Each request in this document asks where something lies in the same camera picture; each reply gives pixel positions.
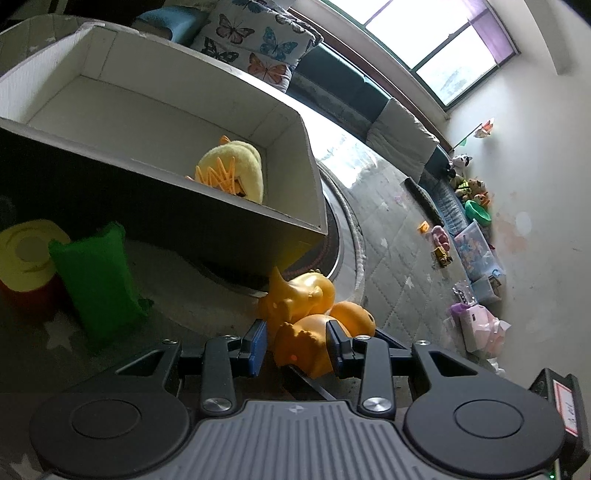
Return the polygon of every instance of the green bowl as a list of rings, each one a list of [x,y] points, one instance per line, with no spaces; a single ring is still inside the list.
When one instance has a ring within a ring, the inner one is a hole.
[[[489,226],[492,222],[491,216],[488,212],[478,205],[474,200],[466,202],[466,216],[470,220],[476,220],[482,226]]]

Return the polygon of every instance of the white cushion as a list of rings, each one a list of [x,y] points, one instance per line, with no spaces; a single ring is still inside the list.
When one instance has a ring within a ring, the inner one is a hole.
[[[370,127],[365,143],[418,182],[439,140],[417,117],[391,98]]]

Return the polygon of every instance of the butterfly pillow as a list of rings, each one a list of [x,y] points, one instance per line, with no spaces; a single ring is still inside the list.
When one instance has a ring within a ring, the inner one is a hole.
[[[285,92],[300,59],[322,40],[265,0],[220,0],[191,48]]]

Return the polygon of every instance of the butterfly print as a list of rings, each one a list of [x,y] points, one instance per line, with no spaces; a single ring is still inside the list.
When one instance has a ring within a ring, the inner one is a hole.
[[[299,26],[295,21],[293,21],[291,18],[287,18],[284,15],[281,14],[277,14],[275,15],[275,21],[277,23],[279,23],[279,25],[285,25],[287,23],[291,24],[291,29],[295,32],[295,33],[303,33],[306,31],[306,29],[302,28],[301,26]]]
[[[248,7],[248,9],[254,14],[259,14],[265,11],[265,7],[267,6],[267,3],[264,0],[232,0],[232,3],[243,7],[243,10]]]
[[[269,66],[263,63],[254,53],[251,53],[249,60],[248,73],[251,75],[263,81],[269,78],[275,85],[279,85],[285,79],[285,74],[287,73],[287,66],[285,64],[281,63],[279,65]]]
[[[285,60],[286,56],[293,52],[294,48],[297,47],[297,42],[295,41],[278,44],[275,32],[273,32],[271,27],[265,29],[262,39],[265,43],[261,45],[261,48],[259,49],[260,52],[263,55],[267,55],[268,57],[279,61]]]
[[[237,51],[217,51],[217,44],[209,37],[205,37],[205,46],[201,53],[209,55],[216,60],[221,60],[224,63],[232,63],[238,58]]]
[[[239,26],[240,24],[231,24],[227,16],[220,14],[220,26],[216,28],[216,33],[222,38],[229,38],[230,43],[240,45],[248,35],[252,35],[255,31],[251,28],[238,28]]]

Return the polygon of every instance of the plastic storage box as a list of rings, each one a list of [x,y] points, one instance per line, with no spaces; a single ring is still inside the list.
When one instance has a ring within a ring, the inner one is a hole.
[[[489,277],[481,277],[472,284],[472,290],[482,305],[490,305],[491,303],[501,301],[500,290],[505,285],[505,275],[498,270],[493,270]]]
[[[495,270],[503,273],[475,220],[453,241],[470,280],[488,278]]]

